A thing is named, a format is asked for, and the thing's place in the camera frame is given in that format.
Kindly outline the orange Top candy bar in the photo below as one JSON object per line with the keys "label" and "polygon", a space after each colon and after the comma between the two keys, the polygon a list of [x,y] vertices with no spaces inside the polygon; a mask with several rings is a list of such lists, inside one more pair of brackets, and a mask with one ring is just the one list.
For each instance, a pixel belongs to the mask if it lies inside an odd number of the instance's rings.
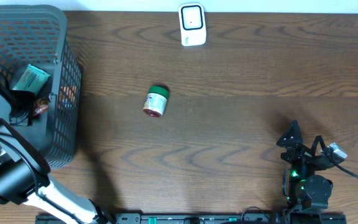
{"label": "orange Top candy bar", "polygon": [[50,99],[49,98],[41,98],[35,101],[34,103],[34,111],[33,116],[37,117],[42,113],[46,112],[49,108]]}

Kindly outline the light blue wipes packet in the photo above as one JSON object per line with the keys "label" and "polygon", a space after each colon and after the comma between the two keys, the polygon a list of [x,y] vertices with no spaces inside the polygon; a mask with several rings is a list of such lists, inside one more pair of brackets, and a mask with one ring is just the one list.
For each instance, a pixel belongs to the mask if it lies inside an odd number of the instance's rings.
{"label": "light blue wipes packet", "polygon": [[19,79],[16,80],[12,86],[12,90],[29,91],[37,96],[51,77],[46,71],[28,64],[24,71],[19,71]]}

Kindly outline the green lid jar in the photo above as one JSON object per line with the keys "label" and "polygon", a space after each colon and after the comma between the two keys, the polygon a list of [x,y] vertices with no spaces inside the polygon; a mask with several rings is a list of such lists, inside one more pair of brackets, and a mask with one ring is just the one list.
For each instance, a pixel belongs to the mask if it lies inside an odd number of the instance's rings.
{"label": "green lid jar", "polygon": [[162,86],[151,86],[145,98],[143,112],[151,117],[161,117],[165,112],[169,91]]}

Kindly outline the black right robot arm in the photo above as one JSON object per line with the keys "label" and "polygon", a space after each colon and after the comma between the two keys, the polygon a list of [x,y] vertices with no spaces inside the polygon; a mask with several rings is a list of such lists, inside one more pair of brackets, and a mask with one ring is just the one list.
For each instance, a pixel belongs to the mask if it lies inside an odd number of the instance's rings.
{"label": "black right robot arm", "polygon": [[332,167],[323,138],[316,136],[311,147],[304,145],[298,121],[293,120],[277,146],[286,149],[280,158],[291,165],[284,173],[282,184],[288,204],[286,218],[296,214],[319,215],[327,209],[333,189],[330,180],[315,174],[317,170]]}

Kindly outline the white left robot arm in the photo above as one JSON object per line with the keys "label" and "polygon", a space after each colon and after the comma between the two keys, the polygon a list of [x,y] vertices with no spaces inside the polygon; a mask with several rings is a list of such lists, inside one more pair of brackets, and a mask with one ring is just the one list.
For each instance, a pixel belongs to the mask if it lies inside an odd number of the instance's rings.
{"label": "white left robot arm", "polygon": [[0,94],[0,204],[37,207],[64,223],[114,223],[101,207],[53,178],[42,155],[7,122],[10,113]]}

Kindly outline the white barcode scanner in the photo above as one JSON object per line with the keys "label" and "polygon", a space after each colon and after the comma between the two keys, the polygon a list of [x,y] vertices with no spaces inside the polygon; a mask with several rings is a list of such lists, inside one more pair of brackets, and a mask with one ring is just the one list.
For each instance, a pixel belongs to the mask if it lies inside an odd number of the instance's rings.
{"label": "white barcode scanner", "polygon": [[182,46],[205,44],[207,32],[204,7],[199,3],[182,4],[178,9],[178,15]]}

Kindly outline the dark grey plastic basket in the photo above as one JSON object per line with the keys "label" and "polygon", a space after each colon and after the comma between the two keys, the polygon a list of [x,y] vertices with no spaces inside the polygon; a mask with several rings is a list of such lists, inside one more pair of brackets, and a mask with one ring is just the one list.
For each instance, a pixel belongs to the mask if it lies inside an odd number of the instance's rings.
{"label": "dark grey plastic basket", "polygon": [[75,155],[76,124],[82,74],[67,41],[67,18],[54,6],[0,6],[0,81],[14,87],[28,65],[50,74],[38,93],[48,110],[14,129],[33,145],[53,169]]}

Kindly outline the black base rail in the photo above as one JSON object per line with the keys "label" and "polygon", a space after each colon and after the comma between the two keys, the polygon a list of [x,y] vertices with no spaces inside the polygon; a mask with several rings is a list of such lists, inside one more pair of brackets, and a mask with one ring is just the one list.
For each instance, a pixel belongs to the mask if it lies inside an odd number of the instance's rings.
{"label": "black base rail", "polygon": [[[115,214],[117,224],[222,224],[222,223],[285,223],[282,218],[269,220],[269,215],[246,213],[244,215],[141,215],[138,213]],[[288,223],[346,224],[344,215],[294,214]]]}

